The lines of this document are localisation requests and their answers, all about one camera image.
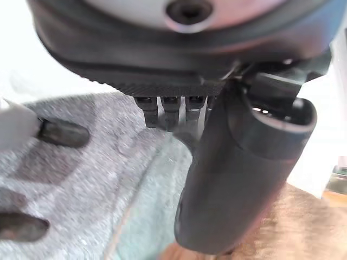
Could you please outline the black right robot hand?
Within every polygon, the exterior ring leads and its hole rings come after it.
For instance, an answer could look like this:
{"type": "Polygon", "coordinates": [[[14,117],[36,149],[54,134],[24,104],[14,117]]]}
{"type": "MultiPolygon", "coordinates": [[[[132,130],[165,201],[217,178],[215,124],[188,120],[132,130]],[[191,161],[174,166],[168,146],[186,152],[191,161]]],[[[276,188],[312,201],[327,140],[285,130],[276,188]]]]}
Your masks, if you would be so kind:
{"type": "MultiPolygon", "coordinates": [[[[89,130],[57,118],[43,118],[24,105],[1,98],[1,151],[23,145],[31,138],[49,144],[81,148],[90,139],[89,130]]],[[[33,243],[50,228],[46,219],[22,212],[1,212],[1,241],[33,243]]]]}

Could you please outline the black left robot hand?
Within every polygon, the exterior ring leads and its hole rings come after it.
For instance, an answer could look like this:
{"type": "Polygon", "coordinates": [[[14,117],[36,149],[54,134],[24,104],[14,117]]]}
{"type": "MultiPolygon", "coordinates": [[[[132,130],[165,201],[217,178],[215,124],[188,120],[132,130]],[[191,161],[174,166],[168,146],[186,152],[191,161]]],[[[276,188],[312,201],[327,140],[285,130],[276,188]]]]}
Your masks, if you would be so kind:
{"type": "Polygon", "coordinates": [[[29,1],[36,33],[71,72],[135,99],[148,127],[206,109],[175,218],[176,241],[231,251],[268,210],[317,112],[346,1],[29,1]]]}

